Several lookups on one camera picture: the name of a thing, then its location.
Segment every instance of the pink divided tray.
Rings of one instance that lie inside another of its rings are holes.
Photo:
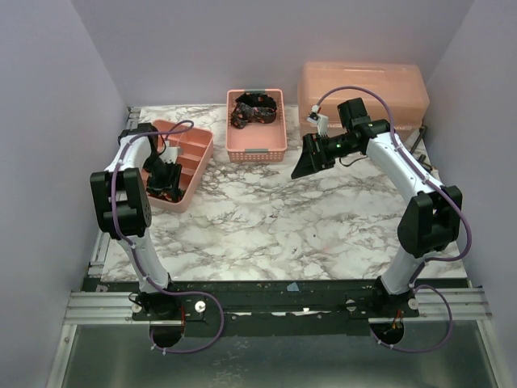
[[[165,120],[155,120],[154,127],[159,132],[170,131],[175,123]],[[213,133],[207,129],[194,127],[185,133],[169,136],[169,144],[171,146],[180,146],[183,154],[177,159],[177,163],[182,165],[181,177],[179,178],[179,188],[185,191],[180,202],[172,203],[166,200],[159,200],[149,196],[149,202],[157,208],[169,210],[174,213],[183,213],[187,210],[188,205],[192,201],[197,186],[200,184],[201,177],[207,168],[208,161],[213,153]],[[158,137],[158,150],[162,150],[162,139]],[[141,172],[142,179],[147,181],[148,174]]]
[[[243,129],[230,120],[235,99],[245,92],[264,93],[276,101],[276,119],[270,124],[248,123]],[[230,162],[281,162],[288,148],[285,128],[284,96],[280,89],[232,90],[227,96],[226,150]]]

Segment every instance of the marble surface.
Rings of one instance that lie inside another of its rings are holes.
[[[282,162],[230,163],[225,112],[221,105],[141,111],[140,122],[188,118],[214,133],[214,154],[189,209],[183,214],[153,209],[151,237],[172,280],[379,276],[397,252],[397,225],[406,208],[380,169],[364,159],[349,168],[336,163],[331,170],[291,180],[301,154],[296,107],[286,107],[288,151]],[[422,153],[423,144],[417,151]],[[456,255],[456,244],[444,253]],[[421,277],[466,275],[462,263],[431,263]],[[102,279],[137,279],[114,241]]]

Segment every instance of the pink storage box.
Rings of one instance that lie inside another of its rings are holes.
[[[404,141],[420,128],[429,105],[426,86],[416,65],[367,62],[307,62],[298,83],[298,109],[301,136],[317,129],[305,119],[313,105],[338,86],[361,86],[377,93],[391,108],[395,129]],[[329,117],[329,136],[344,133],[337,106],[361,97],[372,120],[388,119],[386,110],[362,91],[337,91],[322,103],[321,113]]]
[[[154,127],[159,132],[170,131],[175,123],[165,120],[155,120]],[[152,206],[160,209],[169,210],[174,213],[183,213],[187,210],[188,205],[192,201],[197,186],[200,184],[201,177],[207,168],[208,161],[213,154],[213,133],[207,129],[194,127],[185,133],[178,133],[169,136],[169,145],[180,146],[183,154],[178,156],[177,163],[182,165],[181,176],[179,178],[179,188],[185,191],[180,202],[172,203],[166,200],[159,200],[149,196],[149,202]],[[158,137],[158,150],[163,149],[163,142]],[[147,182],[148,174],[141,172],[142,179]]]
[[[276,101],[276,119],[270,124],[248,123],[243,129],[231,124],[235,99],[243,93],[263,93]],[[226,150],[230,162],[281,162],[288,148],[285,128],[284,96],[280,89],[232,90],[227,96]]]

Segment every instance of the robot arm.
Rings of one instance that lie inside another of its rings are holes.
[[[336,137],[326,136],[326,117],[320,118],[315,106],[308,120],[317,124],[318,133],[305,135],[303,150],[291,177],[293,179],[332,168],[336,158],[360,152],[367,155],[393,182],[407,209],[397,229],[401,246],[379,285],[386,295],[402,295],[410,291],[415,273],[424,260],[444,250],[455,241],[460,218],[427,181],[442,188],[461,207],[462,195],[456,186],[445,188],[418,164],[425,176],[422,180],[401,156],[392,142],[387,120],[370,120],[362,99],[338,105],[339,117],[347,132]]]
[[[101,231],[109,233],[117,240],[128,255],[132,266],[136,269],[140,291],[142,293],[156,293],[157,290],[141,275],[134,261],[131,247],[128,242],[120,239],[115,232],[111,213],[111,201],[116,200],[120,229],[124,235],[131,237],[140,257],[143,272],[162,289],[169,284],[169,275],[160,263],[153,242],[149,235],[151,212],[149,200],[141,178],[141,170],[148,168],[151,171],[163,170],[165,163],[157,151],[158,137],[137,138],[128,148],[123,159],[120,159],[122,150],[139,133],[153,132],[156,129],[150,124],[140,124],[137,129],[124,131],[119,137],[120,148],[110,165],[90,177],[91,190],[94,197],[95,212]],[[167,162],[173,161],[178,155],[178,149],[169,147],[165,155]],[[111,198],[110,182],[117,163],[120,164],[117,175],[117,198]]]

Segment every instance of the white wall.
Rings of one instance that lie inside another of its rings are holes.
[[[307,60],[396,61],[431,75],[473,0],[72,0],[131,105],[224,103]]]
[[[485,288],[517,382],[517,2],[476,0],[427,87],[426,144],[443,181],[464,193],[465,265]]]
[[[0,12],[0,386],[45,385],[127,111],[69,0]]]

